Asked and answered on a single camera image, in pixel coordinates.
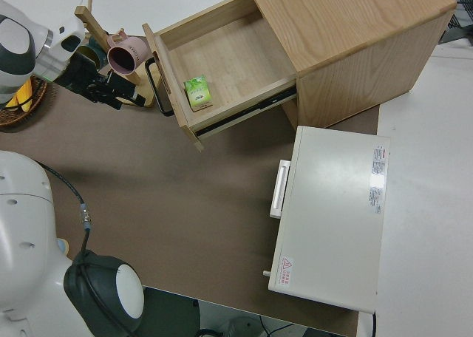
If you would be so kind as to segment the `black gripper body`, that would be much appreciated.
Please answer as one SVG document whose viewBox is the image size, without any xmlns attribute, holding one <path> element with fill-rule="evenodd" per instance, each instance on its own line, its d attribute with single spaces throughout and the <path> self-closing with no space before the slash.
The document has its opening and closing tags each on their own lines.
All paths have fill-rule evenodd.
<svg viewBox="0 0 473 337">
<path fill-rule="evenodd" d="M 120 110 L 120 101 L 108 78 L 98 73 L 95 63 L 80 53 L 74 53 L 58 84 L 93 103 L 105 103 Z"/>
</svg>

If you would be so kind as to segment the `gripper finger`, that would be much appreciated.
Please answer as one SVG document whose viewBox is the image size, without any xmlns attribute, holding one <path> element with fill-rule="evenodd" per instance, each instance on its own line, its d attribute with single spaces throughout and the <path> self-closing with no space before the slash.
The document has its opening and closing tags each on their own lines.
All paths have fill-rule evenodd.
<svg viewBox="0 0 473 337">
<path fill-rule="evenodd" d="M 134 93 L 136 85 L 115 72 L 109 72 L 108 85 L 119 93 Z"/>
<path fill-rule="evenodd" d="M 140 94 L 137 94 L 134 99 L 122 98 L 118 96 L 116 99 L 120 101 L 123 106 L 136 106 L 143 108 L 146 105 L 146 98 Z"/>
</svg>

